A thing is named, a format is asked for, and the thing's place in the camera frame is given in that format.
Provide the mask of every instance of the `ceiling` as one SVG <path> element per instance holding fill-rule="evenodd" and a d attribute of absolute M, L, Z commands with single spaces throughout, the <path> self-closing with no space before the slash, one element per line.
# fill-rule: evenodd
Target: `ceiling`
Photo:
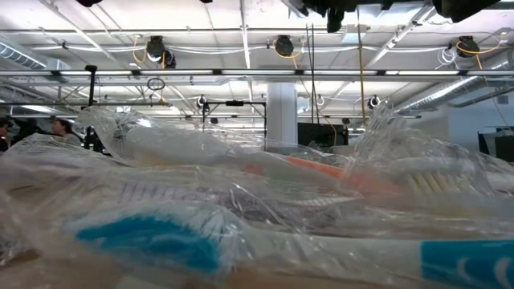
<path fill-rule="evenodd" d="M 0 35 L 10 42 L 20 45 L 37 58 L 54 58 L 65 62 L 71 69 L 82 70 L 86 64 L 98 66 L 99 69 L 155 69 L 155 63 L 146 60 L 137 63 L 131 50 L 153 35 L 150 30 L 161 30 L 165 44 L 171 47 L 177 60 L 177 68 L 284 68 L 293 69 L 291 59 L 277 56 L 273 49 L 267 49 L 279 34 L 287 34 L 299 51 L 296 64 L 300 68 L 310 69 L 307 53 L 302 53 L 305 42 L 305 25 L 312 24 L 316 30 L 314 42 L 315 69 L 358 69 L 360 58 L 357 43 L 357 15 L 348 13 L 343 21 L 343 29 L 336 34 L 324 33 L 326 19 L 319 15 L 309 18 L 297 18 L 289 14 L 288 8 L 280 0 L 214 0 L 211 4 L 202 4 L 197 0 L 103 0 L 91 9 L 85 8 L 72 0 L 57 0 L 61 16 L 73 22 L 77 28 L 86 31 L 88 37 L 102 49 L 109 51 L 113 58 L 91 44 L 91 41 L 78 35 L 73 25 L 59 17 L 40 0 L 16 0 L 3 2 L 0 10 Z M 362 61 L 369 69 L 454 69 L 453 65 L 442 66 L 438 55 L 460 35 L 472 35 L 481 47 L 496 47 L 499 37 L 504 43 L 491 53 L 484 55 L 487 59 L 501 52 L 514 41 L 514 32 L 509 28 L 505 35 L 497 32 L 514 24 L 511 10 L 485 10 L 457 24 L 438 15 L 428 17 L 398 43 L 391 52 L 386 53 L 373 65 L 366 65 L 384 44 L 395 36 L 420 11 L 422 3 L 395 4 L 389 11 L 380 11 L 380 6 L 363 6 L 361 8 L 361 32 L 365 49 Z M 249 58 L 245 59 L 243 20 L 247 25 L 247 43 Z M 142 50 L 135 51 L 137 57 L 143 58 Z M 474 67 L 474 59 L 455 60 L 459 67 Z M 0 69 L 23 69 L 19 65 L 0 59 Z M 378 95 L 388 98 L 393 103 L 401 103 L 434 84 L 434 81 L 412 79 L 395 81 L 365 81 L 365 96 Z M 24 85 L 32 86 L 39 92 L 56 96 L 59 83 L 44 83 L 44 79 L 11 79 Z M 118 81 L 124 85 L 105 85 L 96 88 L 96 97 L 104 101 L 129 102 L 141 101 L 133 79 L 113 79 L 101 77 L 100 83 Z M 209 100 L 239 99 L 255 101 L 266 97 L 267 81 L 253 79 L 250 96 L 249 82 L 236 79 L 224 84 L 215 83 L 212 77 L 197 78 L 202 84 L 191 86 L 187 78 L 174 78 L 161 96 L 178 110 L 167 108 L 134 108 L 152 114 L 191 113 L 198 96 L 205 95 Z M 306 95 L 312 89 L 312 82 L 298 79 L 299 94 Z M 316 93 L 327 101 L 323 105 L 324 114 L 359 112 L 361 85 L 358 82 L 346 83 L 331 79 L 316 81 Z M 69 101 L 85 101 L 88 88 L 67 85 L 62 94 L 70 94 Z M 251 114 L 251 108 L 219 108 L 220 113 Z"/>

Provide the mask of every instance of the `toothbrush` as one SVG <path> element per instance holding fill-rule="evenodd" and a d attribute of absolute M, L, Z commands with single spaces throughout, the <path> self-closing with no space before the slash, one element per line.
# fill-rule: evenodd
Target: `toothbrush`
<path fill-rule="evenodd" d="M 402 241 L 280 233 L 250 227 L 219 206 L 182 201 L 98 212 L 65 229 L 124 261 L 169 269 L 178 265 L 208 276 L 224 276 L 237 264 L 269 258 L 269 270 L 274 269 L 272 260 L 279 260 L 277 270 L 284 269 L 284 262 L 303 264 L 315 267 L 309 273 L 322 277 L 399 287 L 422 280 L 456 287 L 510 289 L 514 284 L 514 240 Z"/>

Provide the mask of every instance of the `white ceiling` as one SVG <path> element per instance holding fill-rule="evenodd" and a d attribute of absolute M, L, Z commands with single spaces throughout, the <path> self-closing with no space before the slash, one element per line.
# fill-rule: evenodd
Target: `white ceiling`
<path fill-rule="evenodd" d="M 91 44 L 78 35 L 13 35 L 8 30 L 73 30 L 67 22 L 57 17 L 39 0 L 0 0 L 3 4 L 0 10 L 0 30 L 11 41 L 24 46 L 27 50 L 36 47 L 54 46 L 56 42 L 63 41 L 67 45 L 84 45 L 92 47 Z M 117 30 L 117 25 L 122 30 L 151 30 L 151 29 L 239 29 L 242 25 L 239 1 L 235 0 L 214 0 L 211 4 L 202 4 L 198 0 L 104 0 L 101 7 L 91 10 L 82 7 L 72 0 L 57 0 L 55 4 L 60 13 L 72 20 L 82 30 L 103 31 L 104 28 Z M 292 14 L 288 16 L 287 7 L 280 0 L 245 0 L 245 16 L 247 26 L 250 29 L 270 28 L 305 28 L 305 24 L 314 24 L 315 28 L 325 28 L 326 19 L 320 16 L 313 16 L 308 19 L 298 19 Z M 361 11 L 361 23 L 369 29 L 362 39 L 365 46 L 381 47 L 394 35 L 394 32 L 409 22 L 410 18 L 417 13 L 419 5 L 394 5 L 393 8 L 381 14 L 379 6 L 365 6 Z M 95 18 L 96 14 L 106 27 Z M 494 47 L 498 43 L 497 37 L 491 37 L 503 27 L 512 27 L 514 14 L 511 11 L 488 10 L 458 24 L 447 24 L 446 19 L 434 17 L 430 22 L 414 28 L 395 48 L 399 47 L 441 47 L 446 46 L 450 41 L 455 41 L 460 35 L 473 35 L 477 42 L 483 47 Z M 352 43 L 356 37 L 357 16 L 348 13 L 343 24 L 345 28 L 338 34 L 316 33 L 316 47 L 343 47 Z M 267 40 L 271 42 L 276 38 L 277 32 L 249 33 L 248 43 L 250 47 L 266 46 Z M 294 44 L 301 47 L 301 39 L 305 39 L 303 33 L 290 33 Z M 91 38 L 103 48 L 131 47 L 134 35 L 112 37 L 109 35 L 94 35 Z M 150 35 L 143 35 L 144 40 Z M 504 36 L 510 43 L 514 40 L 514 33 Z M 167 45 L 178 47 L 240 47 L 243 48 L 243 35 L 241 33 L 176 33 L 165 35 Z M 83 69 L 85 62 L 94 64 L 99 69 L 119 69 L 120 63 L 129 66 L 134 63 L 131 52 L 115 53 L 119 63 L 108 59 L 101 52 L 72 50 L 72 53 L 64 49 L 34 51 L 36 55 L 52 57 L 63 60 L 72 69 Z M 143 51 L 137 51 L 141 57 Z M 491 57 L 496 53 L 492 52 L 484 58 Z M 181 51 L 174 52 L 177 59 L 177 68 L 247 68 L 243 52 L 225 55 L 204 55 L 192 54 Z M 364 50 L 363 62 L 368 63 L 376 51 Z M 10 62 L 0 59 L 0 69 L 19 69 Z M 296 60 L 300 67 L 309 67 L 307 54 L 303 54 Z M 473 59 L 457 59 L 460 67 L 473 67 Z M 255 49 L 250 53 L 251 68 L 283 67 L 292 69 L 293 62 L 290 59 L 278 57 L 273 50 Z M 358 69 L 358 50 L 316 53 L 316 69 Z M 376 64 L 369 68 L 381 69 L 435 69 L 439 66 L 438 51 L 423 53 L 388 53 Z M 147 61 L 141 65 L 143 68 L 155 68 L 154 63 Z M 316 92 L 326 98 L 336 97 L 324 108 L 326 112 L 353 112 L 355 102 L 360 98 L 361 87 L 359 83 L 351 83 L 339 96 L 335 93 L 344 84 L 342 81 L 316 81 Z M 382 98 L 390 98 L 393 102 L 399 102 L 433 85 L 427 82 L 365 82 L 365 95 L 379 95 Z M 305 81 L 309 92 L 312 86 L 310 81 Z M 55 88 L 37 87 L 41 92 L 55 94 Z M 73 88 L 64 88 L 69 92 Z M 248 84 L 246 81 L 232 81 L 219 86 L 177 86 L 179 92 L 186 98 L 206 95 L 211 99 L 248 99 Z M 297 89 L 305 93 L 304 86 L 298 82 Z M 253 83 L 254 100 L 265 95 L 267 90 L 266 82 L 255 81 Z M 82 91 L 83 95 L 73 96 L 71 99 L 85 100 L 88 90 Z M 134 101 L 137 98 L 137 90 L 123 87 L 103 87 L 99 96 L 108 95 L 112 100 Z M 165 90 L 162 96 L 169 99 L 178 108 L 186 108 L 178 99 L 176 93 Z M 249 108 L 241 108 L 244 113 L 251 112 Z"/>

